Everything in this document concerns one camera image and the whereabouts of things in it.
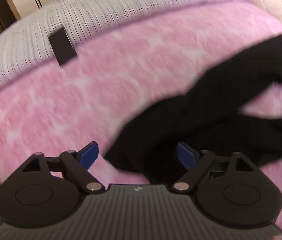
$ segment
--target pink fuzzy fabric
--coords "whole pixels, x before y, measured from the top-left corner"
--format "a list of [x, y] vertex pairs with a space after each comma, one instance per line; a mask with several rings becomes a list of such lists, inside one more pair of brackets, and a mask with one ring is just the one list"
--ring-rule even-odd
[[[278, 33], [282, 24], [248, 2], [201, 5], [86, 41], [63, 68], [46, 62], [0, 91], [0, 181], [33, 152], [54, 156], [95, 140], [104, 154], [123, 124], [151, 103], [186, 91], [207, 68]], [[282, 117], [282, 85], [243, 111]], [[106, 185], [147, 183], [101, 156], [89, 171]], [[263, 171], [282, 190], [282, 161]]]

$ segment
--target logo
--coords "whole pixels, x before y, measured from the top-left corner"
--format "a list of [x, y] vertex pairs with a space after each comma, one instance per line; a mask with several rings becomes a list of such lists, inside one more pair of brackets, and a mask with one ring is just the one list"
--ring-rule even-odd
[[135, 190], [136, 192], [139, 192], [139, 191], [143, 190], [143, 188], [139, 186], [139, 187], [134, 188], [134, 190]]

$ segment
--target black tag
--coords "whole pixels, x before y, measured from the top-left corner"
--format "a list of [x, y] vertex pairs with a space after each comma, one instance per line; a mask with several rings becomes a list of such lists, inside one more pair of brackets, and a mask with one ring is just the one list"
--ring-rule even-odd
[[57, 30], [55, 33], [51, 34], [49, 41], [59, 66], [77, 56], [77, 53], [71, 44], [65, 28], [61, 28], [60, 30]]

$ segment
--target black cloth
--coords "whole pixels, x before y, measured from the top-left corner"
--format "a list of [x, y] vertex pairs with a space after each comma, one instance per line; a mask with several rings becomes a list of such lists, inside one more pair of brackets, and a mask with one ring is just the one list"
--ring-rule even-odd
[[186, 173], [176, 154], [180, 141], [219, 156], [242, 152], [257, 165], [282, 158], [282, 119], [238, 112], [273, 82], [282, 82], [282, 35], [211, 68], [186, 95], [149, 107], [123, 128], [105, 158], [168, 185]]

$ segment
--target blue gripper pad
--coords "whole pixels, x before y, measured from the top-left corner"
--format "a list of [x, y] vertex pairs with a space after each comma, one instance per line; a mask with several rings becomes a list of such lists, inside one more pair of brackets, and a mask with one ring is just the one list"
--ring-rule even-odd
[[96, 142], [91, 142], [85, 148], [83, 148], [83, 150], [84, 152], [81, 154], [79, 163], [86, 170], [88, 170], [98, 158], [99, 146]]
[[184, 142], [179, 142], [177, 144], [177, 156], [187, 170], [194, 168], [200, 159], [200, 153]]

